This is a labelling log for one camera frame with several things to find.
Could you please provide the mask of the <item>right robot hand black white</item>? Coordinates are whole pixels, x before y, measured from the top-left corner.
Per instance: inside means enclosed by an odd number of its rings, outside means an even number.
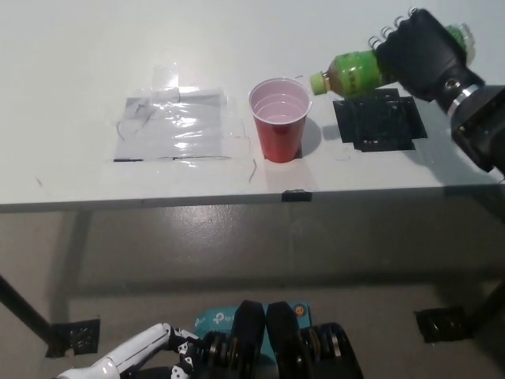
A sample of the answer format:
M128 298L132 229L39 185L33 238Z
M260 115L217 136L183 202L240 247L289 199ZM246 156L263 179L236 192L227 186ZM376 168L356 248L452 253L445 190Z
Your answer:
M412 9L369 44L381 69L411 95L435 101L446 112L465 90L484 86L467 66L465 49L426 9Z

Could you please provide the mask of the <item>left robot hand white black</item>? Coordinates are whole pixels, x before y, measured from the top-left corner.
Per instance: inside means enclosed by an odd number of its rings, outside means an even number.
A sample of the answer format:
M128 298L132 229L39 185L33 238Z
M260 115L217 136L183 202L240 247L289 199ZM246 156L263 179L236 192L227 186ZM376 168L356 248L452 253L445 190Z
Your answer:
M173 351L179 362L159 370L162 378L190 378L202 339L183 328L158 323L118 345L97 362L69 369L60 378L153 378L154 370L141 368L160 351Z

